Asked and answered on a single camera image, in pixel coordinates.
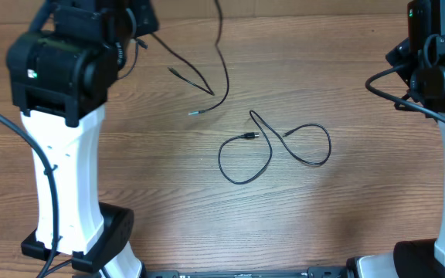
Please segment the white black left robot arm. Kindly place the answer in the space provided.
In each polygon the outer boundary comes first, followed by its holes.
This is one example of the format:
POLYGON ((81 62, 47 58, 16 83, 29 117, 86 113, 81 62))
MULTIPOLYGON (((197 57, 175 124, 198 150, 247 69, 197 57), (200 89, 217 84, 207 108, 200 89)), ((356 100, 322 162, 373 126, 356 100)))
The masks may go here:
POLYGON ((39 219, 25 256, 70 256, 97 277, 142 277, 129 238, 134 213, 98 199, 107 92, 132 39, 155 32, 148 0, 46 1, 6 56, 12 102, 32 144, 39 219))

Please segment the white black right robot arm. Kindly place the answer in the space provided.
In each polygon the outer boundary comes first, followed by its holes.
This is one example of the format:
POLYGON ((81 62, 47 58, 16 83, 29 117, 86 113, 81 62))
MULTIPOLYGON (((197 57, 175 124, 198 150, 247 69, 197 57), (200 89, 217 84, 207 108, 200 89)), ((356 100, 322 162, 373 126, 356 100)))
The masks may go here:
POLYGON ((343 277, 445 277, 445 1, 410 1, 408 36, 386 54, 389 69, 365 88, 398 111, 419 112, 440 132, 442 215, 432 239, 404 240, 393 250, 348 260, 343 277))

